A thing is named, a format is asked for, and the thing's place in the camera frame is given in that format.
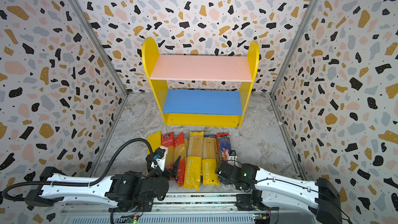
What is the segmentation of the yellow Pastatime bag large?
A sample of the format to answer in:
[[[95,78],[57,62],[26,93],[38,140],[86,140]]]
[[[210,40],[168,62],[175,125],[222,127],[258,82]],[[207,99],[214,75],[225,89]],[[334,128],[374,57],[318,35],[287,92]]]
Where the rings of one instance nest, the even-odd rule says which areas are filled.
[[[191,132],[189,137],[183,189],[199,190],[202,171],[204,132]]]

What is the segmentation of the red yellow spaghetti bag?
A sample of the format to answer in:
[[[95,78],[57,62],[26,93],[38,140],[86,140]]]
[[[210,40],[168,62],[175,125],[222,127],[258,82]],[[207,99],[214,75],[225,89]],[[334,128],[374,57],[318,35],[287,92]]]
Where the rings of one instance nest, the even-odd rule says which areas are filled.
[[[186,155],[187,151],[184,133],[181,132],[174,139],[174,166],[177,167],[176,180],[178,187],[182,187],[184,185]]]

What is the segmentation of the blue Barilla spaghetti box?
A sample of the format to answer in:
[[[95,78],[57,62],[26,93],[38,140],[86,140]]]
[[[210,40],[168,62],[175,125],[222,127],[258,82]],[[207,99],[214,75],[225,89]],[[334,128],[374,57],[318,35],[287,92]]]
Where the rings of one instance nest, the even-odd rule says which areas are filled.
[[[228,160],[228,151],[232,150],[230,137],[222,137],[217,139],[220,161]]]

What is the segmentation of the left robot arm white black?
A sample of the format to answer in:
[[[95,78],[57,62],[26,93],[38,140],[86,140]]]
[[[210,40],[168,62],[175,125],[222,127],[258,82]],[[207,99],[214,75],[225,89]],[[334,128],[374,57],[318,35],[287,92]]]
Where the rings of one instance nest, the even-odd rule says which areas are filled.
[[[71,177],[54,167],[46,167],[40,175],[41,185],[29,191],[25,203],[31,206],[51,207],[57,202],[88,203],[108,207],[115,212],[134,208],[149,212],[154,199],[164,200],[169,190],[169,180],[176,179],[179,163],[165,169],[158,176],[149,166],[149,174],[128,171],[107,176],[94,186],[90,177]]]

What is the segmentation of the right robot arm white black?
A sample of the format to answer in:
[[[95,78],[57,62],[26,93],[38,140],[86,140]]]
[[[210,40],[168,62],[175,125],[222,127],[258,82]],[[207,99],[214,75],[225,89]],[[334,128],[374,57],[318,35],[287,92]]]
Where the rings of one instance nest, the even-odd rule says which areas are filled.
[[[340,193],[328,179],[298,180],[252,164],[237,166],[226,161],[216,167],[215,173],[223,184],[234,185],[242,191],[236,196],[239,211],[288,208],[310,213],[322,224],[343,222]]]

